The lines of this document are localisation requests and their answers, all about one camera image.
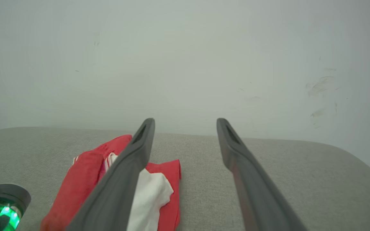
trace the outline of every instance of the black device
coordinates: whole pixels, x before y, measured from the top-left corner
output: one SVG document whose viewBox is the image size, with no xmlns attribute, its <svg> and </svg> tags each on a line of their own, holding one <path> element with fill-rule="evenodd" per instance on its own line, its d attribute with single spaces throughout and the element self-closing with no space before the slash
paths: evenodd
<svg viewBox="0 0 370 231">
<path fill-rule="evenodd" d="M 31 196 L 16 184 L 0 184 L 0 231 L 13 231 L 25 213 Z"/>
<path fill-rule="evenodd" d="M 246 230 L 306 230 L 226 119 L 217 120 L 224 165 L 235 181 Z"/>
</svg>

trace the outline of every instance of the gray upholstered surface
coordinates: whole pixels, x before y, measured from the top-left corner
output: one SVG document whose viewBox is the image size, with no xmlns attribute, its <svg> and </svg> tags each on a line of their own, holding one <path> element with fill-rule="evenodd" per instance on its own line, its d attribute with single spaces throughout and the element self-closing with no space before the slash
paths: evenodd
<svg viewBox="0 0 370 231">
<path fill-rule="evenodd" d="M 32 202 L 19 230 L 38 230 L 72 158 L 128 132 L 55 128 L 0 130 L 0 183 Z M 310 230 L 370 230 L 370 168 L 348 152 L 305 141 L 243 139 Z M 232 174 L 213 136 L 156 134 L 151 162 L 179 159 L 179 230 L 242 230 Z"/>
</svg>

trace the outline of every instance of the gray fabric cushion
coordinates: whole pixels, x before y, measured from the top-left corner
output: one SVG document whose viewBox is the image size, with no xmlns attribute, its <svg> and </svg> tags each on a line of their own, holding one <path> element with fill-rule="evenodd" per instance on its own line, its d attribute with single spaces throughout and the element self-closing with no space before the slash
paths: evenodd
<svg viewBox="0 0 370 231">
<path fill-rule="evenodd" d="M 125 131 L 0 130 L 0 183 L 32 196 L 19 230 L 38 230 L 72 158 Z M 370 230 L 370 168 L 342 149 L 305 141 L 243 139 L 310 230 Z M 179 159 L 179 230 L 243 230 L 232 174 L 217 137 L 156 134 L 150 161 Z"/>
</svg>

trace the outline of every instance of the wall stain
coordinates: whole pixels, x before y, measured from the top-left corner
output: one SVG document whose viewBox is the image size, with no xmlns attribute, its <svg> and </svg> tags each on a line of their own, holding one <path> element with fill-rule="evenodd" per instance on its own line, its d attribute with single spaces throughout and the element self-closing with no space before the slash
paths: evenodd
<svg viewBox="0 0 370 231">
<path fill-rule="evenodd" d="M 325 108 L 316 110 L 316 111 L 314 111 L 314 113 L 311 114 L 311 117 L 313 117 L 313 118 L 321 117 L 321 116 L 323 116 L 324 111 L 325 111 Z"/>
<path fill-rule="evenodd" d="M 312 87 L 309 91 L 308 91 L 308 96 L 313 96 L 313 97 L 316 97 L 318 96 L 318 94 L 320 93 L 323 93 L 324 91 L 328 90 L 329 89 L 329 85 L 330 83 L 335 79 L 335 77 L 333 76 L 324 76 L 322 78 L 319 79 L 318 83 L 316 83 L 315 85 L 312 85 L 311 84 L 307 84 L 306 87 L 307 88 L 310 88 Z"/>
</svg>

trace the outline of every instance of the fabric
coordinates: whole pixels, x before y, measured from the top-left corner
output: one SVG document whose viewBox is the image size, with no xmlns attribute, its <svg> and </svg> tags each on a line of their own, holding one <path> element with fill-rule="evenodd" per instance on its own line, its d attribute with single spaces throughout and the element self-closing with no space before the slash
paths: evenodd
<svg viewBox="0 0 370 231">
<path fill-rule="evenodd" d="M 105 159 L 106 171 L 116 161 L 117 157 L 117 155 L 111 152 Z M 142 170 L 138 176 L 127 230 L 156 231 L 160 219 L 160 208 L 169 202 L 172 193 L 173 190 L 169 181 L 161 172 L 150 174 L 148 170 Z M 165 215 L 163 222 L 161 222 L 162 226 L 167 227 L 170 225 L 167 222 L 169 222 L 169 217 Z"/>
<path fill-rule="evenodd" d="M 72 158 L 127 133 L 46 127 L 0 130 L 0 183 L 21 185 L 32 196 L 17 230 L 40 228 Z M 310 230 L 370 230 L 370 167 L 362 161 L 321 143 L 243 141 Z M 183 170 L 177 230 L 244 230 L 218 137 L 156 133 L 149 161 L 175 159 L 181 160 Z"/>
<path fill-rule="evenodd" d="M 73 159 L 52 209 L 41 222 L 41 230 L 63 230 L 78 212 L 95 185 L 131 141 L 119 136 Z M 140 173 L 131 208 L 128 230 L 174 230 L 179 224 L 179 161 L 152 164 Z"/>
</svg>

